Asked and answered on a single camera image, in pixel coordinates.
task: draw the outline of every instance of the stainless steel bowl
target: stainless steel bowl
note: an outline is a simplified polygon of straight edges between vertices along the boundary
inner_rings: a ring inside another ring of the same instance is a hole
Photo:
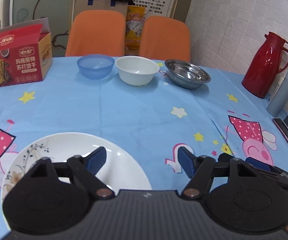
[[[206,71],[189,62],[169,59],[165,62],[170,79],[178,86],[186,89],[196,89],[211,81]]]

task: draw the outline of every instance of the black phone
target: black phone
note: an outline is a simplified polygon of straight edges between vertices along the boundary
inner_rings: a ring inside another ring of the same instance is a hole
[[[272,122],[276,125],[276,127],[281,132],[282,136],[285,138],[286,142],[288,143],[288,127],[280,118],[273,118]]]

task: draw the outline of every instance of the white ceramic bowl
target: white ceramic bowl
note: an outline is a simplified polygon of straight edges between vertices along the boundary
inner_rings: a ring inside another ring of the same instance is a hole
[[[148,84],[160,70],[159,66],[148,58],[124,56],[115,60],[120,78],[132,86]]]

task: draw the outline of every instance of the screw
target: screw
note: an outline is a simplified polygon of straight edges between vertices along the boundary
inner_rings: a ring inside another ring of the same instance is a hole
[[[200,195],[200,191],[196,188],[188,188],[183,193],[187,197],[197,197],[198,195]]]
[[[113,191],[108,188],[100,188],[96,191],[96,195],[99,197],[109,197],[112,195]]]

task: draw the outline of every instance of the red thermos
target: red thermos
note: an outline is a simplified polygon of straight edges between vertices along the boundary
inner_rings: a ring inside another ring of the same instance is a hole
[[[269,32],[265,34],[266,41],[255,54],[248,71],[242,80],[242,85],[253,95],[264,98],[268,93],[276,74],[288,67],[288,63],[280,69],[282,51],[288,53],[284,43],[288,42],[279,35]]]

